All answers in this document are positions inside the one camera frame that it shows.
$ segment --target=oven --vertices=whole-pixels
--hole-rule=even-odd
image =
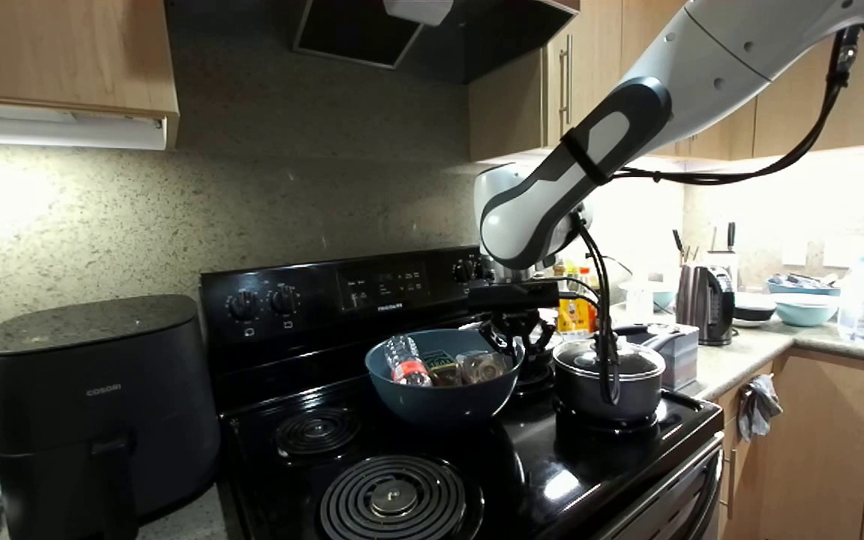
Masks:
[[[399,422],[364,356],[391,332],[488,323],[473,247],[200,275],[223,419],[223,513],[240,537],[704,537],[723,413],[664,393],[647,422],[561,404],[522,349],[512,399],[463,432]]]

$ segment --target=oven door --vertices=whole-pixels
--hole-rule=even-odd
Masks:
[[[715,540],[723,481],[723,435],[708,441],[680,469],[637,499],[593,537],[608,540]]]

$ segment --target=white robotic arm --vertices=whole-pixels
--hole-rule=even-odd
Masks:
[[[558,253],[568,213],[618,167],[723,121],[818,38],[854,24],[864,0],[686,0],[564,144],[487,200],[484,248],[515,270]]]

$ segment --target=coil burner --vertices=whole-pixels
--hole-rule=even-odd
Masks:
[[[442,461],[370,456],[337,477],[320,499],[320,529],[332,540],[473,537],[480,499]]]
[[[309,460],[337,453],[354,441],[359,419],[349,408],[317,408],[288,416],[275,429],[275,453],[282,460]]]

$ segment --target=black air fryer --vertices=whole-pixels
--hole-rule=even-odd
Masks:
[[[188,297],[0,323],[0,483],[15,540],[136,537],[215,473],[218,422]]]

